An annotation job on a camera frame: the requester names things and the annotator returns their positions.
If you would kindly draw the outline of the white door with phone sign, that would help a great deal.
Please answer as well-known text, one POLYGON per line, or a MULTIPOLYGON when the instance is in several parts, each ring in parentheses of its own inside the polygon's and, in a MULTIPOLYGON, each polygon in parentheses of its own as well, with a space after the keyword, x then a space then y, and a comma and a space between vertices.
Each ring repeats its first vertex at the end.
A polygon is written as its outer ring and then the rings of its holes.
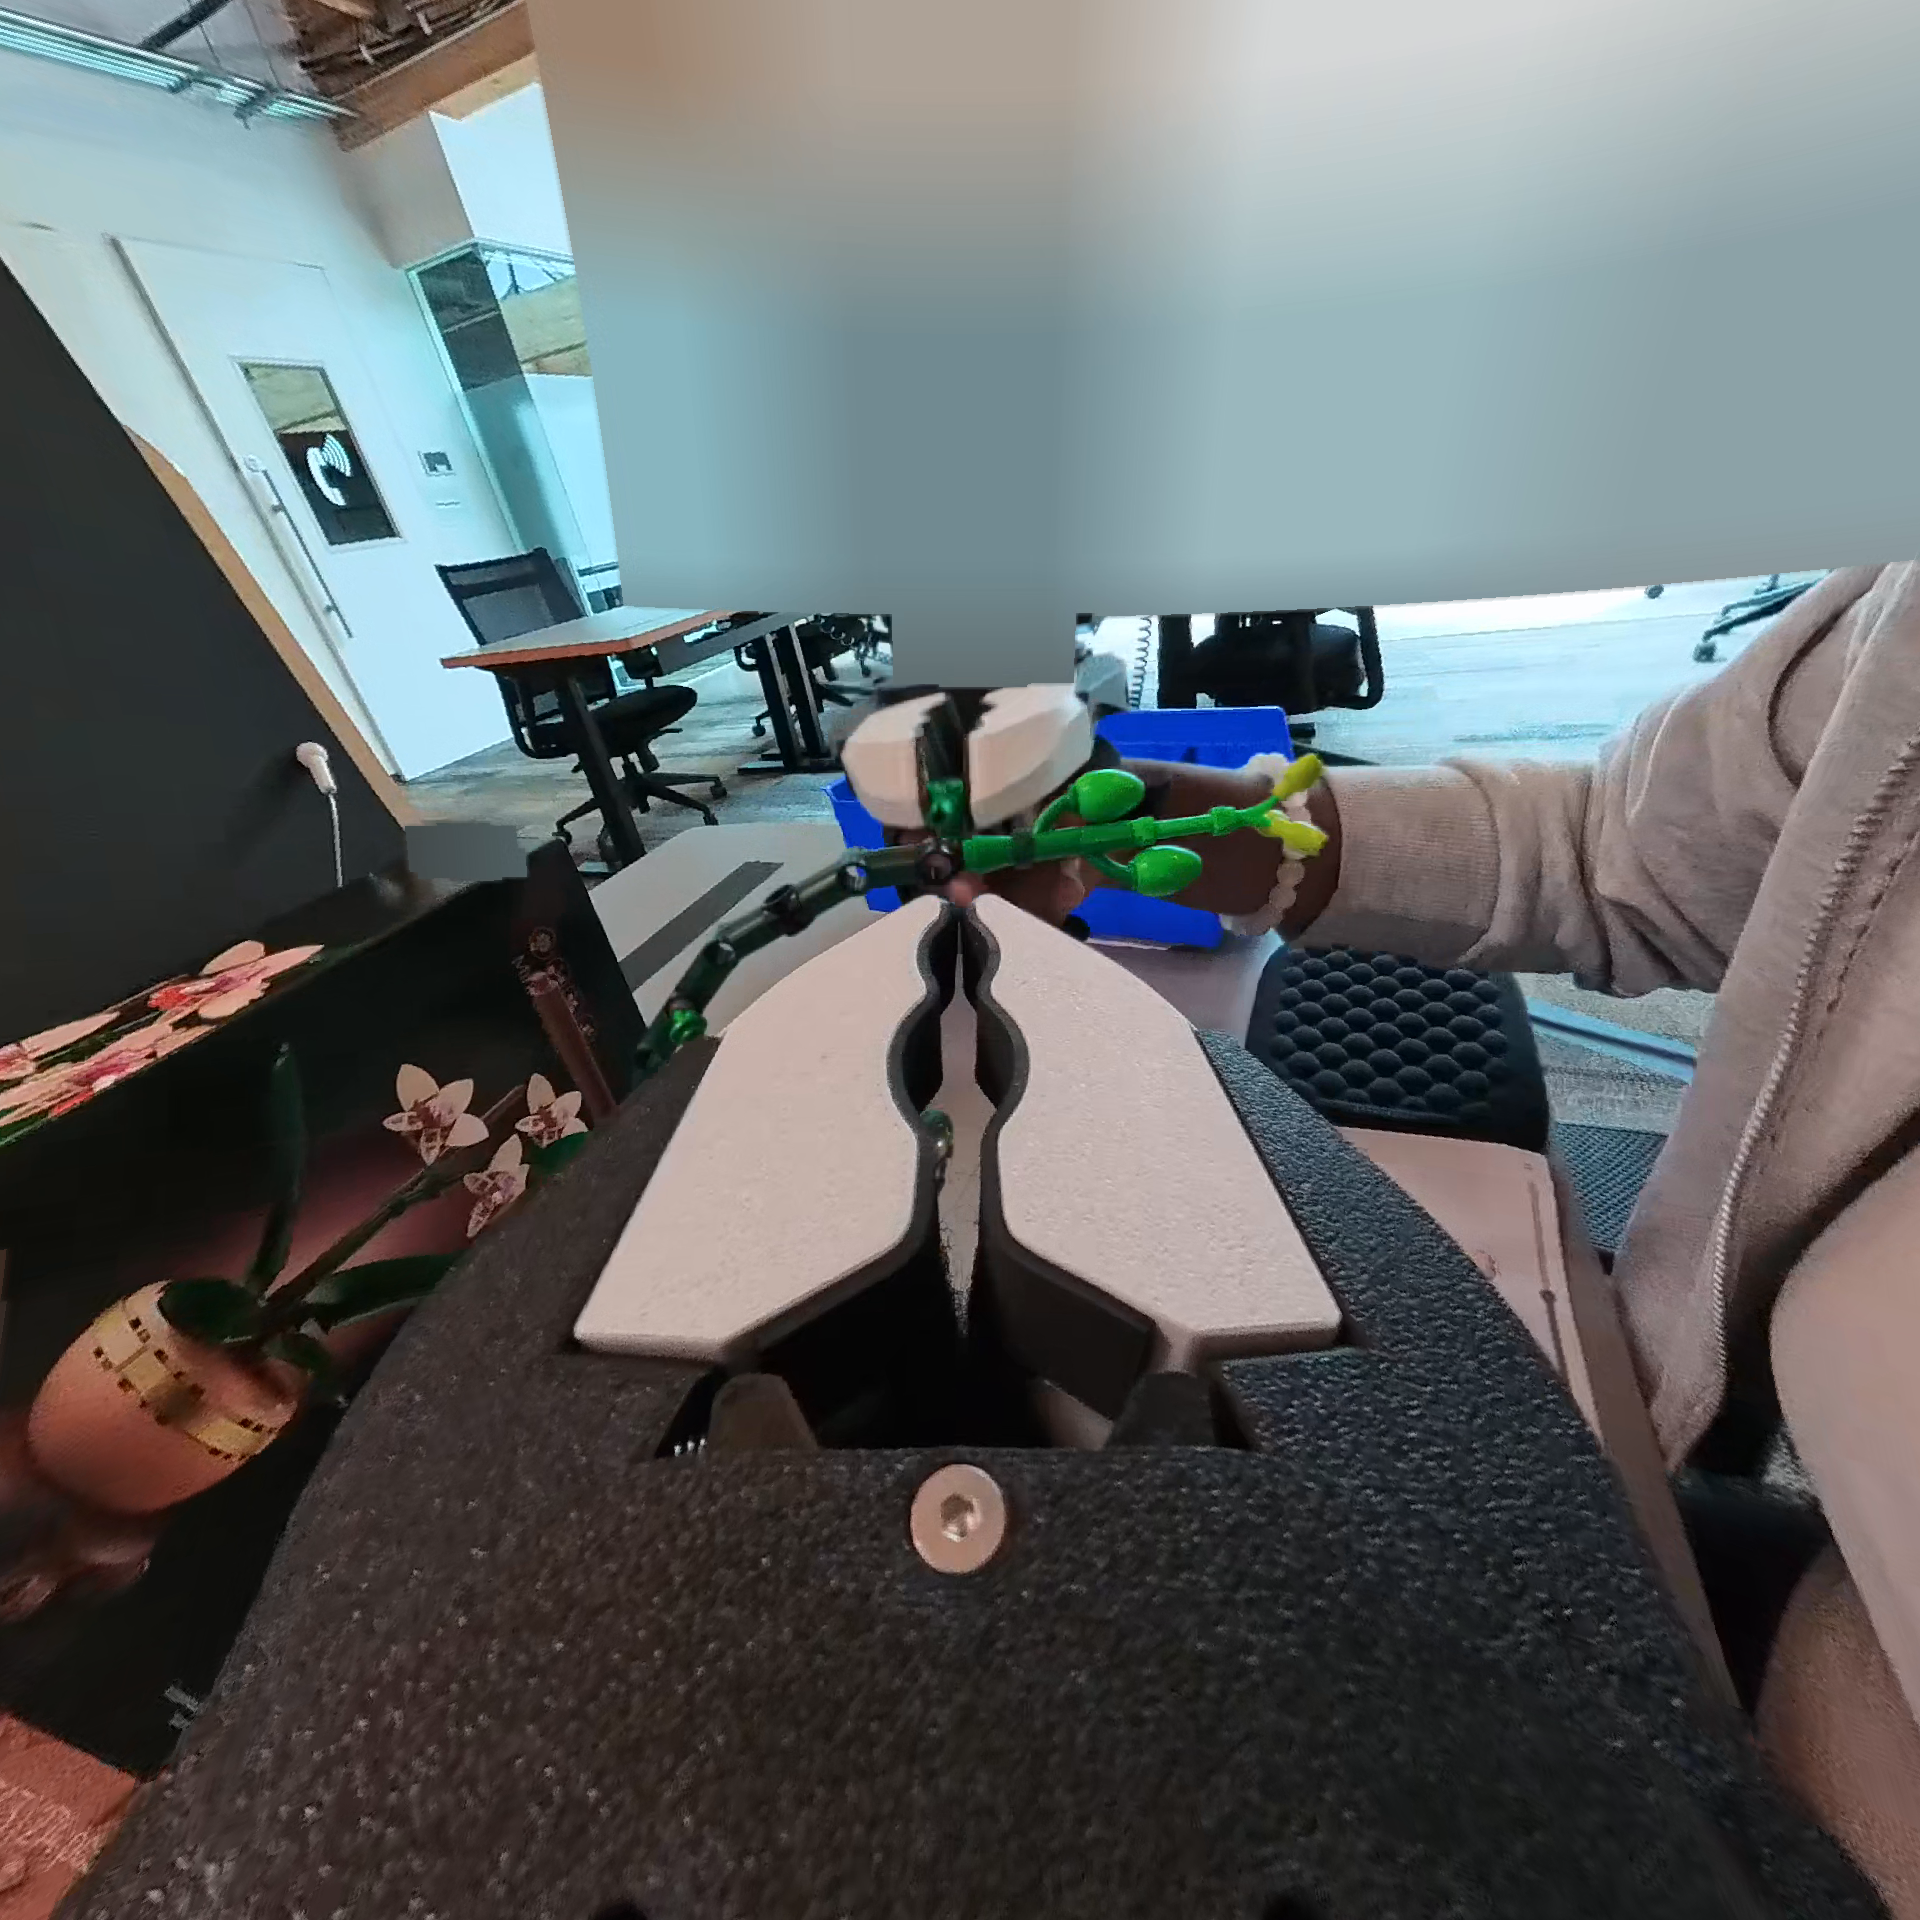
POLYGON ((400 572, 414 526, 384 481, 393 436, 325 270, 125 231, 108 248, 193 418, 152 442, 269 596, 350 743, 404 779, 390 720, 411 666, 400 572))

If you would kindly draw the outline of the green toy brick plant stem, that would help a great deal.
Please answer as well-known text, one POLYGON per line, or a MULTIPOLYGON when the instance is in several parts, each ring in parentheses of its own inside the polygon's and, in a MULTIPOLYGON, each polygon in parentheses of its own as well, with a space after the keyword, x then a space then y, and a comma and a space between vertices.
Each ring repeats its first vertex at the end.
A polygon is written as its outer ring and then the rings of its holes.
POLYGON ((633 1082, 660 1072, 685 1044, 708 1032, 708 1008, 738 964, 779 939, 801 937, 826 911, 864 898, 872 890, 918 884, 940 891, 961 878, 1061 870, 1092 870, 1113 891, 1172 898, 1204 872, 1200 842, 1253 835, 1298 865, 1314 860, 1329 833, 1312 824, 1307 796, 1324 782, 1317 754, 1280 759, 1266 792, 1250 806, 1211 806, 1189 817, 1146 810, 1146 782, 1117 767, 1100 767, 1069 782, 1045 806, 1033 825, 1013 833, 953 831, 963 820, 965 784, 930 782, 923 835, 886 849, 848 849, 828 870, 776 887, 749 915, 723 923, 664 999, 636 1054, 633 1082))

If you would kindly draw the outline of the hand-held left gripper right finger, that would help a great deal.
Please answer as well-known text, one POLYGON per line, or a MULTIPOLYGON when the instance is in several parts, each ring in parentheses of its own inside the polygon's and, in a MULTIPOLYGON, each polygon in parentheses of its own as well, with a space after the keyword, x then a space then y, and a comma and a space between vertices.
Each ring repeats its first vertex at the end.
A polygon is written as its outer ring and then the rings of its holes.
POLYGON ((1337 1300, 1196 1027, 997 897, 968 963, 995 1104, 981 1251, 1017 1362, 1190 1375, 1333 1347, 1337 1300))

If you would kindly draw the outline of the wooden top office table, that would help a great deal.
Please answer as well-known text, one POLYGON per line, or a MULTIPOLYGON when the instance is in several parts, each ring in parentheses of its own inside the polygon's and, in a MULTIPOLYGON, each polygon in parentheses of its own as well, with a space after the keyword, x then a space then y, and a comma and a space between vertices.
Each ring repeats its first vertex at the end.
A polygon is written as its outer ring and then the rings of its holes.
POLYGON ((473 644, 443 657, 446 671, 477 667, 493 676, 521 671, 552 671, 560 690, 562 736, 570 754, 582 764, 594 806, 604 817, 602 870, 619 874, 644 855, 633 802, 619 792, 609 743, 596 715, 587 706, 578 662, 651 654, 660 671, 700 663, 734 650, 760 650, 763 702, 776 722, 776 754, 744 767, 744 772, 833 775, 818 702, 806 675, 801 625, 804 615, 769 614, 738 615, 734 610, 684 614, 669 618, 658 608, 611 608, 529 631, 497 644, 473 644))

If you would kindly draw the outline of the blue plastic bin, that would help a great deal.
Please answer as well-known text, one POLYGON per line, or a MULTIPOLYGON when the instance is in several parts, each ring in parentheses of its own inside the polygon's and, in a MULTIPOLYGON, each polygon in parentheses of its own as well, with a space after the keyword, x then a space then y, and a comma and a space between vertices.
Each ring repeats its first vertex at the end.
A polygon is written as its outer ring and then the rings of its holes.
MULTIPOLYGON (((1248 759, 1277 753, 1293 756, 1289 719, 1280 706, 1250 710, 1137 710, 1108 714, 1096 724, 1100 739, 1133 761, 1196 764, 1234 770, 1248 759)), ((1218 948, 1218 915, 1178 902, 1155 902, 1096 890, 1076 911, 1088 937, 1100 945, 1158 945, 1218 948)))

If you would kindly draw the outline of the black mesh office chair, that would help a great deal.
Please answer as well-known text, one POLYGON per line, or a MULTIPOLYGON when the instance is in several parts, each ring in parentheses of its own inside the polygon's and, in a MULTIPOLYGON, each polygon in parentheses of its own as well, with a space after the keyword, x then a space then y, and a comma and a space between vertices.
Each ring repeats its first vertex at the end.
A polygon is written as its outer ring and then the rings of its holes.
MULTIPOLYGON (((500 560, 446 566, 438 568, 438 579, 473 644, 497 644, 587 618, 586 601, 545 546, 500 560)), ((640 817, 658 800, 691 810, 705 825, 718 825, 713 802, 726 799, 724 779, 666 770, 657 756, 657 740, 692 714, 694 690, 666 684, 666 672, 651 654, 578 662, 578 672, 587 706, 604 729, 618 786, 633 802, 633 815, 640 817)), ((520 754, 530 761, 568 761, 587 782, 582 764, 570 754, 562 736, 554 672, 514 667, 509 675, 489 676, 520 754)), ((586 806, 558 818, 555 836, 570 847, 572 825, 587 815, 598 817, 594 847, 602 865, 609 842, 602 836, 604 817, 593 792, 586 806)))

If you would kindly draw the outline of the white instruction booklet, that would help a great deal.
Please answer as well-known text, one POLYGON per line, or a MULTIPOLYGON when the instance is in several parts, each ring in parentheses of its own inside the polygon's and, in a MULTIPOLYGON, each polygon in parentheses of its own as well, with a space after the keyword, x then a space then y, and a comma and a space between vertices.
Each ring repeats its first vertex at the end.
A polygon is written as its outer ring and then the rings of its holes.
POLYGON ((1453 1240, 1531 1332, 1609 1456, 1713 1689, 1738 1710, 1738 1688, 1642 1398, 1616 1290, 1569 1178, 1548 1154, 1499 1143, 1350 1126, 1340 1134, 1453 1240))

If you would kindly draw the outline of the black divider panel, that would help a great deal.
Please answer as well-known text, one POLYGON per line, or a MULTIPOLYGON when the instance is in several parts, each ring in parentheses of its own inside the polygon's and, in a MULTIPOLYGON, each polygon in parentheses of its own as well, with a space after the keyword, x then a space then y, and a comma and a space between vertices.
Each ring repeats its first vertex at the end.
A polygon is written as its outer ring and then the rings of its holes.
POLYGON ((5 273, 2 1019, 21 1041, 333 891, 403 825, 156 462, 5 273))

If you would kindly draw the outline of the person's right hand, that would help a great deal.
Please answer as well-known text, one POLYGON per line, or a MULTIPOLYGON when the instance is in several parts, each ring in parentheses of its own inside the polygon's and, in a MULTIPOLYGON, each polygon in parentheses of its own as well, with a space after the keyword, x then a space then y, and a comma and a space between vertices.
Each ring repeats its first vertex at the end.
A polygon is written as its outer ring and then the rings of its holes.
MULTIPOLYGON (((1123 768, 1144 782, 1144 812, 1156 818, 1193 818, 1213 807, 1250 807, 1266 799, 1274 777, 1259 770, 1222 770, 1184 761, 1130 759, 1123 768)), ((1184 847, 1202 863, 1198 878, 1172 902, 1222 921, 1248 921, 1266 912, 1289 860, 1284 847, 1257 833, 1202 835, 1184 847)), ((1115 895, 1113 880, 1088 860, 1046 863, 998 872, 986 880, 955 882, 953 902, 981 891, 1006 898, 1045 923, 1062 927, 1083 915, 1090 897, 1115 895)))

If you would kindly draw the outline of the person's right forearm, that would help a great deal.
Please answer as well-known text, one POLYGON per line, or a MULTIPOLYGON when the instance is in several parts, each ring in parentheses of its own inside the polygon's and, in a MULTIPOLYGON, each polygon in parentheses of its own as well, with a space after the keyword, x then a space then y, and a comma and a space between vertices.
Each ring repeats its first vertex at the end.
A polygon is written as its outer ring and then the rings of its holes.
POLYGON ((1306 942, 1716 991, 1764 939, 1795 946, 1842 855, 1892 833, 1915 614, 1915 562, 1848 568, 1594 759, 1336 770, 1336 880, 1306 942))

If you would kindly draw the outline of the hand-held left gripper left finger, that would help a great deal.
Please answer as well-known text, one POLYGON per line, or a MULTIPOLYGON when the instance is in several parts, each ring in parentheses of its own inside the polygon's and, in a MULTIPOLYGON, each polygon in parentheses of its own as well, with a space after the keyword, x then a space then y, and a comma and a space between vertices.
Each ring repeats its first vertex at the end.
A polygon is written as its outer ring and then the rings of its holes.
POLYGON ((953 934, 947 902, 900 906, 726 1024, 573 1323, 586 1351, 756 1361, 922 1249, 907 1051, 940 1036, 953 934))

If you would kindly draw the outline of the orchid picture toy box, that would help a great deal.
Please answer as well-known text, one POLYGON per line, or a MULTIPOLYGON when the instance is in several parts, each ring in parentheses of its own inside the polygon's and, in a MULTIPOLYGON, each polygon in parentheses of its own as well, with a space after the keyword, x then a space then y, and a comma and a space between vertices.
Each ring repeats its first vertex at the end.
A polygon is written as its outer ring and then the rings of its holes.
POLYGON ((11 1050, 6 1768, 164 1771, 340 1407, 638 1041, 548 844, 521 880, 357 882, 11 1050))

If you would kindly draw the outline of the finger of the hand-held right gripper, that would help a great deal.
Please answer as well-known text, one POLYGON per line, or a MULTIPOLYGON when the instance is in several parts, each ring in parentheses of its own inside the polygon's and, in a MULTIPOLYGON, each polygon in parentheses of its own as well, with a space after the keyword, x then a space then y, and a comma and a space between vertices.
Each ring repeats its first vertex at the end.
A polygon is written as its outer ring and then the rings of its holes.
POLYGON ((998 831, 1035 815, 1092 759, 1092 715, 1069 684, 961 689, 955 710, 963 720, 968 824, 974 831, 998 831))
POLYGON ((909 689, 875 706, 838 753, 854 800, 884 831, 930 831, 953 796, 953 697, 909 689))

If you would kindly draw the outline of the person's beige hoodie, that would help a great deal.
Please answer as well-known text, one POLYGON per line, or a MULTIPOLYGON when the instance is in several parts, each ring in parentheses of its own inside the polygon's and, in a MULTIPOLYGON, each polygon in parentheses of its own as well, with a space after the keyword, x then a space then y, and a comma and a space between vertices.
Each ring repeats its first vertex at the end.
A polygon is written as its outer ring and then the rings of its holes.
POLYGON ((1716 987, 1616 1281, 1665 1464, 1761 1394, 1787 1281, 1915 1134, 1915 740, 1808 770, 1716 987))

